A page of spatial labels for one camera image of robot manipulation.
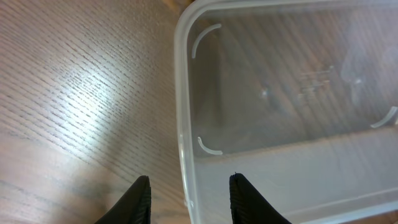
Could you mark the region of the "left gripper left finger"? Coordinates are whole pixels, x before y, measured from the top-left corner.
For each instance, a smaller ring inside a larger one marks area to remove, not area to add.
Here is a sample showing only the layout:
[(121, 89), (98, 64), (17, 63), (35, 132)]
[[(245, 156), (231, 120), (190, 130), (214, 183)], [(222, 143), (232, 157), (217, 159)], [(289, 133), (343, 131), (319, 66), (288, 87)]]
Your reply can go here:
[(142, 175), (95, 224), (150, 224), (151, 187)]

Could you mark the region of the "clear plastic container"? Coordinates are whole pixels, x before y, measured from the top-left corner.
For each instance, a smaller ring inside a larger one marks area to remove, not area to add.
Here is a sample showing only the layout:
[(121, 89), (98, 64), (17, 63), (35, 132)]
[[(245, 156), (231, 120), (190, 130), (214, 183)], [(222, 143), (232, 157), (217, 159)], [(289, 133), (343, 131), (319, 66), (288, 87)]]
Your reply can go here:
[(192, 223), (236, 173), (292, 223), (397, 210), (396, 1), (195, 1), (174, 45)]

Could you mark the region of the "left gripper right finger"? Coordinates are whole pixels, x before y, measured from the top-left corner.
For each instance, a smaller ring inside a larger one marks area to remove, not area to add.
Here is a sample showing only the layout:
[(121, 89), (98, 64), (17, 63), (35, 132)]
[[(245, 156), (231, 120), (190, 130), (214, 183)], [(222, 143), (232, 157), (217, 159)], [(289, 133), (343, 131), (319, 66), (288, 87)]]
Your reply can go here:
[(290, 224), (240, 173), (229, 178), (233, 224)]

